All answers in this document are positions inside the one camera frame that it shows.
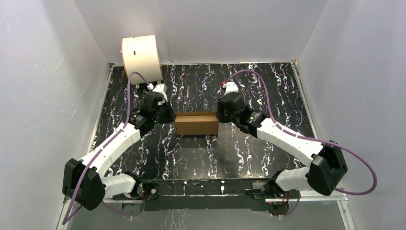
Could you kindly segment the brown cardboard box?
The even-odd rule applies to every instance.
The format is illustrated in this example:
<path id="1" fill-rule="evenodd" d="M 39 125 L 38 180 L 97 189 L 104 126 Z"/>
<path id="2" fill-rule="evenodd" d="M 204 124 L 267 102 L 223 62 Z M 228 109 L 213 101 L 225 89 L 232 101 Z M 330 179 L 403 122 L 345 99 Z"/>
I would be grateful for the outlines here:
<path id="1" fill-rule="evenodd" d="M 177 113 L 175 128 L 182 135 L 217 135 L 219 121 L 216 112 Z"/>

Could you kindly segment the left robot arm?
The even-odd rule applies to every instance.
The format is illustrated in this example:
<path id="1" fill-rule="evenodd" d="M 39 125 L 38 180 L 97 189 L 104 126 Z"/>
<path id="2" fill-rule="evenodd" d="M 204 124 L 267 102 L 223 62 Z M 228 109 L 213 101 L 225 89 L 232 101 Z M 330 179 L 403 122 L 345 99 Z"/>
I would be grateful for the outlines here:
<path id="1" fill-rule="evenodd" d="M 175 117 L 165 87 L 160 84 L 144 96 L 139 107 L 131 111 L 129 121 L 121 123 L 100 146 L 81 159 L 70 159 L 66 163 L 62 193 L 87 210 L 94 210 L 103 199 L 116 195 L 140 198 L 143 187 L 139 176 L 131 172 L 108 177 L 105 174 L 156 123 L 171 123 Z"/>

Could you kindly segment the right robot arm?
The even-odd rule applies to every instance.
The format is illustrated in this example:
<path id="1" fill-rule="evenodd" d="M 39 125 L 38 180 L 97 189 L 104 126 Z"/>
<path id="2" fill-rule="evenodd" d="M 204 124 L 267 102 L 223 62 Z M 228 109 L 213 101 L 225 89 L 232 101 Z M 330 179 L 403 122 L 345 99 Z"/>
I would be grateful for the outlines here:
<path id="1" fill-rule="evenodd" d="M 329 196 L 348 171 L 342 151 L 334 145 L 306 140 L 305 137 L 275 123 L 266 112 L 251 109 L 237 92 L 217 100 L 217 117 L 221 123 L 233 123 L 241 132 L 276 145 L 296 157 L 304 167 L 277 171 L 264 190 L 275 198 L 288 191 L 312 189 Z"/>

